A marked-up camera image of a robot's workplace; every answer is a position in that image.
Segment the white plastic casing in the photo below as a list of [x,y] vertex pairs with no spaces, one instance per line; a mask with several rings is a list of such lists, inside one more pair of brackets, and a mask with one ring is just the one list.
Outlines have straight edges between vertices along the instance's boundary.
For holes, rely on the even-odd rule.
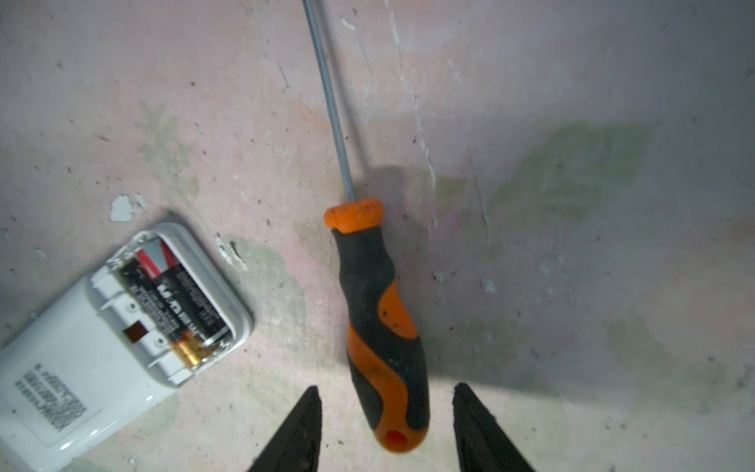
[[[249,336],[249,312],[181,225],[161,223],[139,233],[114,258],[156,236],[223,317],[230,340],[207,362],[186,369],[157,330],[135,344],[124,335],[137,319],[148,330],[155,324],[107,264],[79,280],[0,353],[0,439],[32,470],[65,467]],[[30,382],[41,382],[42,389],[34,393]],[[39,391],[55,398],[41,398]]]

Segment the metal rod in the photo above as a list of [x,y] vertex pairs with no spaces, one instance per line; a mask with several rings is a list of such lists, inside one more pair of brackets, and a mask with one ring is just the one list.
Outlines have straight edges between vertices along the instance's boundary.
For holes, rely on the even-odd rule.
[[322,89],[325,92],[325,105],[328,107],[328,117],[330,117],[331,128],[333,128],[335,152],[338,154],[338,165],[341,167],[341,179],[344,181],[344,192],[346,193],[346,198],[349,202],[354,202],[356,201],[356,197],[354,196],[354,184],[351,181],[349,159],[346,156],[344,135],[341,132],[341,121],[338,119],[338,108],[336,108],[335,96],[333,94],[333,84],[330,80],[330,73],[328,73],[328,63],[325,62],[325,51],[322,47],[320,31],[317,28],[317,17],[315,15],[315,9],[312,6],[312,0],[304,0],[304,10],[307,13],[307,22],[310,24],[312,43],[315,45],[315,55],[317,56],[317,65],[320,68]]

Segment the screwdriver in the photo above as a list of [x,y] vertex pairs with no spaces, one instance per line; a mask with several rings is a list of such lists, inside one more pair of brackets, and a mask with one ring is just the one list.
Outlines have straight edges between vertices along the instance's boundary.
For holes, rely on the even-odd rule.
[[312,0],[304,0],[325,104],[348,202],[325,212],[341,259],[339,280],[349,308],[351,380],[377,441],[391,452],[419,446],[430,424],[427,366],[417,327],[404,308],[381,222],[379,199],[356,201],[333,85]]

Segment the worn painted surface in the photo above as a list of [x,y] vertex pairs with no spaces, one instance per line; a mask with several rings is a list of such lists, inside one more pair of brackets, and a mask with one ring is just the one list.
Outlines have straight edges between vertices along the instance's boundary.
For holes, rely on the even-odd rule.
[[750,470],[751,2],[324,6],[356,191],[385,202],[423,337],[427,440],[382,452],[350,384],[300,2],[5,2],[0,341],[170,213],[256,321],[68,471],[246,470],[311,384],[321,468],[457,470],[458,381],[539,470]]

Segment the screwdriver handle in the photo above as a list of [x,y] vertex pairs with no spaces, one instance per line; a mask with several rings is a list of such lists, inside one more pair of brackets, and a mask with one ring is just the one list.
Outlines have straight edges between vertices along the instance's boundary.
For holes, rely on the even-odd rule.
[[377,441],[391,452],[417,447],[430,424],[427,366],[417,327],[404,308],[385,250],[379,199],[330,208],[349,307],[351,379]]

